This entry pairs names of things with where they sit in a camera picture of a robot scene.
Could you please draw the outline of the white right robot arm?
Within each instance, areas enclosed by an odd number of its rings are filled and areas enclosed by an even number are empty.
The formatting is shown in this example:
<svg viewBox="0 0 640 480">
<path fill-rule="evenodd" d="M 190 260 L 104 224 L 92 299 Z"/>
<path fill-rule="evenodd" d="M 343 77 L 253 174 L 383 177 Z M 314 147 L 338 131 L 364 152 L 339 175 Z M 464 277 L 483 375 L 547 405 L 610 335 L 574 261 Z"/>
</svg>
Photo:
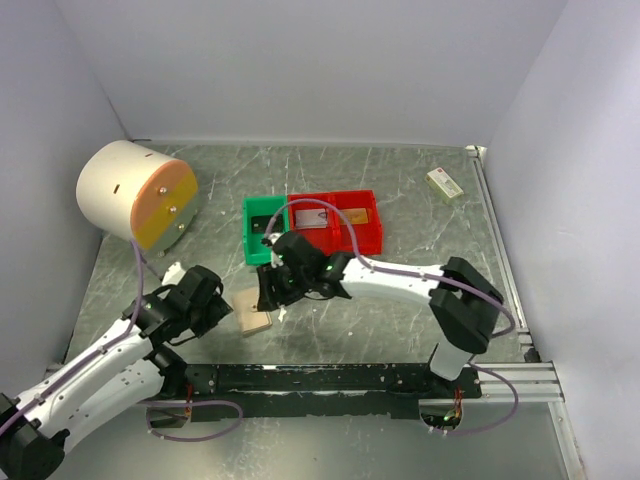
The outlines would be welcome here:
<svg viewBox="0 0 640 480">
<path fill-rule="evenodd" d="M 257 267 L 257 309 L 275 311 L 309 294 L 323 299 L 375 298 L 427 306 L 441 330 L 424 374 L 426 390 L 443 398 L 455 390 L 465 365 L 487 351 L 503 295 L 467 260 L 409 266 L 354 252 L 325 254 L 293 231 L 265 241 L 270 260 Z"/>
</svg>

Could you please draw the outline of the tan card holder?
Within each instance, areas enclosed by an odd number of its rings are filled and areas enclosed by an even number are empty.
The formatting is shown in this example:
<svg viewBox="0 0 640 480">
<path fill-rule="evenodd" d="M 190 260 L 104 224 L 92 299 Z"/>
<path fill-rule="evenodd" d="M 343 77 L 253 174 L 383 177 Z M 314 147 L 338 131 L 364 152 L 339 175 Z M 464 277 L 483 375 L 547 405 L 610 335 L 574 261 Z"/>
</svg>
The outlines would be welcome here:
<svg viewBox="0 0 640 480">
<path fill-rule="evenodd" d="M 259 288 L 253 287 L 232 295 L 231 305 L 243 337 L 249 337 L 271 328 L 268 312 L 259 311 Z"/>
</svg>

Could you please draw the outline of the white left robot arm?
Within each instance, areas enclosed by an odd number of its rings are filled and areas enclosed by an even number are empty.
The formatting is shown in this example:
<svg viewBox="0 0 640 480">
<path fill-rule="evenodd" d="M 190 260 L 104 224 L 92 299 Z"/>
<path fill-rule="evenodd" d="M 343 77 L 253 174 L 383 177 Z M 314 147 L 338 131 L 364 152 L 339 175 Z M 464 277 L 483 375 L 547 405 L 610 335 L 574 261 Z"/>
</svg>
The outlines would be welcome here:
<svg viewBox="0 0 640 480">
<path fill-rule="evenodd" d="M 221 278 L 206 267 L 172 265 L 103 336 L 39 384 L 1 397 L 1 471 L 46 479 L 93 430 L 148 399 L 187 391 L 187 363 L 169 344 L 200 338 L 231 313 Z"/>
</svg>

